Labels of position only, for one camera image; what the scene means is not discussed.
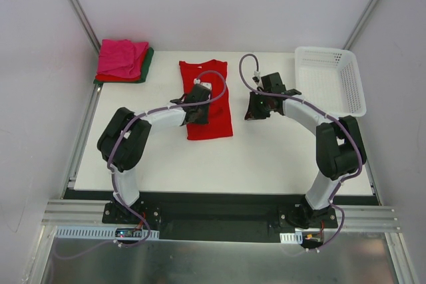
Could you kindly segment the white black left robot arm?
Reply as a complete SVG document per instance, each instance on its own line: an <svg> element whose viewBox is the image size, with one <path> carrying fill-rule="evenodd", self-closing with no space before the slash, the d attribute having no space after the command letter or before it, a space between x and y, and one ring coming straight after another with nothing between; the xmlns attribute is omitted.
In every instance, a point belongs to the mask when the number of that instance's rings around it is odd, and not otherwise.
<svg viewBox="0 0 426 284"><path fill-rule="evenodd" d="M140 192L137 189L136 166L140 162L148 137L154 133L208 123L209 82L195 84L188 94L171 100L165 107L140 115L121 107L111 118L97 142L97 149L110 171L113 200L106 209L103 222L139 223Z"/></svg>

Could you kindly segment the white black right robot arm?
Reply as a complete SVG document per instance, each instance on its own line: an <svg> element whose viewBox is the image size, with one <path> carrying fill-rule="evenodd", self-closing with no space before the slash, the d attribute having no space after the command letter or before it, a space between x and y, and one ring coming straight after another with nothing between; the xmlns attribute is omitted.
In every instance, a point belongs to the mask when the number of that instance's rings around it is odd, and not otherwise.
<svg viewBox="0 0 426 284"><path fill-rule="evenodd" d="M366 153L356 118L336 118L303 99L300 91L288 90L275 72L253 76L256 89L250 92L245 120L263 120L277 112L301 124L316 138L318 174L299 206L286 214L288 224L315 227L331 208L333 198L346 178L358 175Z"/></svg>

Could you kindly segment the white perforated plastic basket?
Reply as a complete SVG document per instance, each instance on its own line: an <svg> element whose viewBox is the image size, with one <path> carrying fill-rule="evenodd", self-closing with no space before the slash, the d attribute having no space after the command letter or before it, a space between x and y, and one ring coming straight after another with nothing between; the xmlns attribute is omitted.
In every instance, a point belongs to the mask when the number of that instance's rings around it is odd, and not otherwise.
<svg viewBox="0 0 426 284"><path fill-rule="evenodd" d="M362 117L367 109L357 59L351 51L298 47L296 89L319 109L335 116Z"/></svg>

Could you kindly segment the folded green t shirt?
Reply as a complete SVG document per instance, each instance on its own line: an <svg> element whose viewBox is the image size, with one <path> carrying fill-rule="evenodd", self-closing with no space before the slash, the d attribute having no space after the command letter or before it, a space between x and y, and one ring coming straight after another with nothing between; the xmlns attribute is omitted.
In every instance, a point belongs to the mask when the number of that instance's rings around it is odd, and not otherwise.
<svg viewBox="0 0 426 284"><path fill-rule="evenodd" d="M96 75L93 83L94 84L104 84L104 83L144 83L149 73L149 68L154 56L154 49L149 47L141 61L140 75L135 78L120 78L117 76L110 75Z"/></svg>

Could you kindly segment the folded pink t shirt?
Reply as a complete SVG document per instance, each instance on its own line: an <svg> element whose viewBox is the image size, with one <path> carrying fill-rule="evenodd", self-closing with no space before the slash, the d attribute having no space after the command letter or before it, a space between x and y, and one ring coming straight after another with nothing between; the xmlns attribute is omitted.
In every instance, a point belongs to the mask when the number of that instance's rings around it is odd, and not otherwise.
<svg viewBox="0 0 426 284"><path fill-rule="evenodd" d="M98 59L97 74L131 67L136 59L149 48L149 42L103 39Z"/></svg>

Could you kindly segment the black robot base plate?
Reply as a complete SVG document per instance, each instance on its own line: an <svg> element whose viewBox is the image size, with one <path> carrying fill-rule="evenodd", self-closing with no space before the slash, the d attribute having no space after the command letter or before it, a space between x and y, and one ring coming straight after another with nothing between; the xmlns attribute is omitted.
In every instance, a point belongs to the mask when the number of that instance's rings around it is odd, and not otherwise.
<svg viewBox="0 0 426 284"><path fill-rule="evenodd" d="M301 195L142 192L127 210L105 205L102 222L136 225L144 218L161 239L277 243L297 226L337 229L332 208L310 212Z"/></svg>

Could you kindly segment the aluminium frame post right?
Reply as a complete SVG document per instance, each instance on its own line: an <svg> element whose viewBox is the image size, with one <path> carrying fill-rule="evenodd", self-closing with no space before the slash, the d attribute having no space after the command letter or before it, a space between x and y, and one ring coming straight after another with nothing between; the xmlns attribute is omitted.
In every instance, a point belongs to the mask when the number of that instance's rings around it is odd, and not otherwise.
<svg viewBox="0 0 426 284"><path fill-rule="evenodd" d="M356 44L358 38L361 36L362 32L365 30L369 20L373 17L377 6L381 0L369 0L361 15L359 16L357 22L355 23L349 37L347 38L345 44L343 45L343 50L352 50L353 46Z"/></svg>

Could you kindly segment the aluminium frame post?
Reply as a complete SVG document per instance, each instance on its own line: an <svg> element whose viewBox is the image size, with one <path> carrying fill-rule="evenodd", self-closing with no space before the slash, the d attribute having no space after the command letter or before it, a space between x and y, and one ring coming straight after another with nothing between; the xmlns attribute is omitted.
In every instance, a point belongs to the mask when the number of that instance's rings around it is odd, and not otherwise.
<svg viewBox="0 0 426 284"><path fill-rule="evenodd" d="M85 13L85 10L83 9L83 6L81 5L81 2L79 0L68 0L68 2L73 12L77 16L77 19L79 20L79 23L81 24L81 27L83 28L83 31L85 35L87 36L87 39L89 40L90 44L95 50L95 53L99 54L101 49L100 41L94 32L94 29Z"/></svg>
<svg viewBox="0 0 426 284"><path fill-rule="evenodd" d="M365 30L369 20L373 17L377 6L381 0L369 0L361 15L359 16L357 22L355 23L349 37L347 38L345 44L343 45L343 50L352 50L353 46L356 44L358 38L361 36L362 32Z"/></svg>

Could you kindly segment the aluminium frame post left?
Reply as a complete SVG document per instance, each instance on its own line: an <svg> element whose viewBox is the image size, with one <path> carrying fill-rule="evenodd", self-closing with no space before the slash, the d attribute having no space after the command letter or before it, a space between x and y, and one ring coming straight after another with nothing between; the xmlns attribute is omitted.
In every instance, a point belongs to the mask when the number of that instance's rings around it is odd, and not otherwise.
<svg viewBox="0 0 426 284"><path fill-rule="evenodd" d="M94 32L94 29L85 13L85 10L83 9L83 6L81 5L81 2L79 0L68 0L68 2L73 12L77 16L77 19L79 20L79 23L81 24L81 27L83 28L83 31L85 35L87 36L87 39L89 40L90 44L95 50L95 53L99 54L101 49L100 41Z"/></svg>

